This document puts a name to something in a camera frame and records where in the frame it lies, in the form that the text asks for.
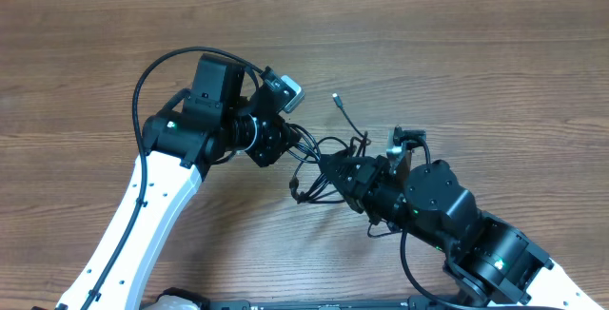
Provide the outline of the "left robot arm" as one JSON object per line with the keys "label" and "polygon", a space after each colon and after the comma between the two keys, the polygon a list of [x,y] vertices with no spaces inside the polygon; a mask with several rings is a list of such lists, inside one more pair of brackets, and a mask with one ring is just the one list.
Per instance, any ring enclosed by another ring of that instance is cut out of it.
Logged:
{"label": "left robot arm", "polygon": [[260,167],[269,166],[296,144],[297,134],[280,115],[292,112],[305,96],[293,79],[217,48],[195,50],[201,57],[192,86],[144,123],[138,115],[144,82],[182,51],[161,56],[139,78],[131,104],[139,154],[128,189],[57,308],[139,308],[172,227],[209,169],[239,152]]}

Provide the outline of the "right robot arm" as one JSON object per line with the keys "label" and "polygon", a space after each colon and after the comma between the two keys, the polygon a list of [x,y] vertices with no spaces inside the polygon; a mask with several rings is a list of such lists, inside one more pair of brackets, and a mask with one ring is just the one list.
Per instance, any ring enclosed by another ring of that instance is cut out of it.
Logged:
{"label": "right robot arm", "polygon": [[480,210],[474,195],[438,160],[394,175],[385,157],[324,155],[320,170],[356,212],[443,252],[459,287],[443,300],[458,309],[597,309],[550,255],[510,223]]}

